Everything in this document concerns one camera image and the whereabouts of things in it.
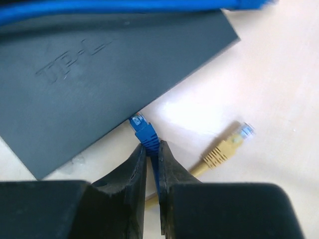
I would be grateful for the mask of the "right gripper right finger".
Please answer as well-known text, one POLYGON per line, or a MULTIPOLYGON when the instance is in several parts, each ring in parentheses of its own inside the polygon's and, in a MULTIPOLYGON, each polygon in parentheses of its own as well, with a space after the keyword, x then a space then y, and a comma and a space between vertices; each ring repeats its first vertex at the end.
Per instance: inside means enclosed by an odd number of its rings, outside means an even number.
POLYGON ((285 191, 268 183, 203 183, 159 147, 161 232, 168 239, 302 239, 285 191))

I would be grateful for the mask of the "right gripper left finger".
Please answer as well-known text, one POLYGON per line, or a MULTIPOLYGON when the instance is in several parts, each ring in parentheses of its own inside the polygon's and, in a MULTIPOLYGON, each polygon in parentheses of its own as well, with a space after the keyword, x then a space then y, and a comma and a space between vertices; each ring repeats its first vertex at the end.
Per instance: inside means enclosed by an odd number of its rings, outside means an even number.
POLYGON ((0 184, 3 239, 140 239, 143 237, 146 150, 94 183, 79 180, 0 184))

